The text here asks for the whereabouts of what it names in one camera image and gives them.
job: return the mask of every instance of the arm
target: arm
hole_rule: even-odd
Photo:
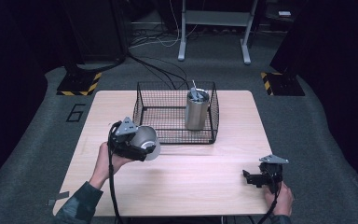
[[[264,195],[266,197],[267,206],[271,206],[275,195],[269,191],[269,188],[264,188]],[[277,204],[272,211],[271,224],[291,224],[290,216],[292,215],[292,191],[282,182],[281,191],[277,199]]]
[[[114,174],[122,165],[130,161],[114,154],[112,156]],[[106,143],[102,143],[91,179],[84,183],[58,211],[55,217],[56,223],[86,224],[91,222],[95,207],[103,195],[101,191],[103,183],[109,178],[108,166],[108,147]]]

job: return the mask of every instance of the human hand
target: human hand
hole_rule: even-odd
[[[113,173],[115,174],[122,165],[130,162],[132,160],[119,157],[116,154],[112,156],[112,164],[113,164]],[[96,189],[101,189],[103,183],[109,178],[109,155],[108,155],[108,146],[107,143],[104,142],[100,146],[100,151],[98,153],[98,158],[95,163],[94,173],[92,174],[89,183]]]
[[[292,191],[281,182],[281,191],[279,193],[277,204],[273,210],[275,216],[284,215],[290,217],[292,215],[292,203],[293,203],[293,194]],[[275,199],[275,194],[269,191],[269,188],[264,188],[264,196],[266,198],[267,206],[271,207],[272,202]]]

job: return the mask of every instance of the gray carpet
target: gray carpet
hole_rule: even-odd
[[[238,35],[199,36],[187,43],[186,60],[177,61],[178,43],[131,49],[146,62],[184,76],[214,81],[218,90],[248,90],[254,95],[274,154],[286,158],[283,178],[295,193],[294,223],[358,223],[358,177],[328,131],[324,109],[301,78],[306,96],[268,96],[261,72],[269,67],[282,35],[258,34],[250,49],[252,64],[244,65]],[[46,74],[48,91],[27,132],[0,170],[0,223],[51,223],[47,199],[59,193],[93,97],[58,96],[63,68]],[[160,81],[132,59],[103,72],[96,91],[136,90],[138,81]],[[65,122],[75,104],[84,113],[79,122]],[[251,223],[247,217],[229,217],[229,223]],[[113,223],[96,217],[93,223]]]

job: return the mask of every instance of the wire basket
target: wire basket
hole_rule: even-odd
[[[198,81],[210,95],[205,126],[185,128],[186,95],[193,82],[138,82],[133,122],[154,128],[161,144],[212,144],[219,126],[219,104],[214,82]]]

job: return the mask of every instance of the sleeve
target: sleeve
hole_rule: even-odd
[[[273,216],[271,217],[271,224],[292,224],[288,216]]]
[[[84,183],[58,211],[55,223],[91,223],[92,217],[95,214],[95,207],[102,195],[103,191],[94,188],[89,182]]]

